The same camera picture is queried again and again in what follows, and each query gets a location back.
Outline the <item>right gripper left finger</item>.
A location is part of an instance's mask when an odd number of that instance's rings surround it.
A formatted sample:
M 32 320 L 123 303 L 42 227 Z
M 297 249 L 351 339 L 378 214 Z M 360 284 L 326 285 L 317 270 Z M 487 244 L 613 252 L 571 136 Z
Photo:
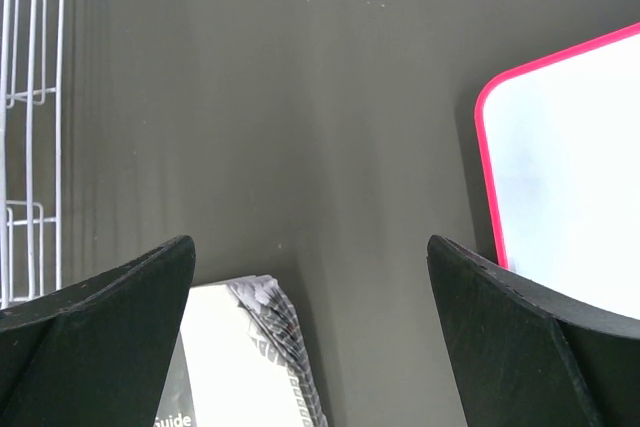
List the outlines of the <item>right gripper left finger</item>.
M 178 236 L 2 310 L 2 425 L 153 425 L 195 260 Z

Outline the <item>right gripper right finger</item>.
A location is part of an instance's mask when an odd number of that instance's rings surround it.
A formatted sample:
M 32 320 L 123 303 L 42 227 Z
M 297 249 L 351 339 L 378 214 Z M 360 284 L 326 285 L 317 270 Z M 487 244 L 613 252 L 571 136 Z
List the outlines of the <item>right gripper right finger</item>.
M 638 320 L 439 235 L 426 261 L 468 425 L 638 425 Z

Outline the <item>white wire dish rack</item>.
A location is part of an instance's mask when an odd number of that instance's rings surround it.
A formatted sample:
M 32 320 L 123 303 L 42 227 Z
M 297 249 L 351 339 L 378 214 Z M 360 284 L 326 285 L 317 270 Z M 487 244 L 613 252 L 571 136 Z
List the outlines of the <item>white wire dish rack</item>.
M 66 0 L 1 0 L 1 306 L 63 285 Z

